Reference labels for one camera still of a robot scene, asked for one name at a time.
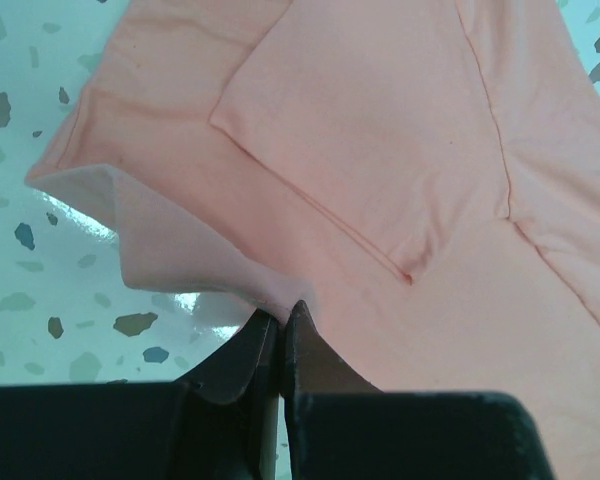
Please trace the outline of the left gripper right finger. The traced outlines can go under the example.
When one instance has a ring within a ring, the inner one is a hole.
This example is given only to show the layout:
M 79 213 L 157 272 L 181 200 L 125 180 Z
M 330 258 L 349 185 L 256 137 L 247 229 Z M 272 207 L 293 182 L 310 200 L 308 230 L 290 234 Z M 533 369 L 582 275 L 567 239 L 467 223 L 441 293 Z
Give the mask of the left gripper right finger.
M 387 396 L 361 377 L 319 334 L 306 302 L 284 329 L 281 394 L 294 479 L 371 479 Z

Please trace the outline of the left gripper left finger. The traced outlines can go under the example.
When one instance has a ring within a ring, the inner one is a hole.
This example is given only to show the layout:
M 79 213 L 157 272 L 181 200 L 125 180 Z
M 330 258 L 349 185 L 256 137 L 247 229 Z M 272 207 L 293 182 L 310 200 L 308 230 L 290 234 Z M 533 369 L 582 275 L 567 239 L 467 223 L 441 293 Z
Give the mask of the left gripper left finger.
M 257 310 L 224 345 L 178 379 L 174 479 L 273 479 L 279 325 Z

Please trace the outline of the salmon pink t shirt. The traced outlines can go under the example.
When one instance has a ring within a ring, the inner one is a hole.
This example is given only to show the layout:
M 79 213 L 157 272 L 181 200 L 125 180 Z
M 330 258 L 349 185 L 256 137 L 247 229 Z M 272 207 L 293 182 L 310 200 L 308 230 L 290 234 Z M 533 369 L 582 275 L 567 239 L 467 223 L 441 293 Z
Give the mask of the salmon pink t shirt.
M 382 390 L 499 390 L 600 479 L 600 97 L 554 1 L 134 1 L 27 182 L 136 289 L 235 294 Z

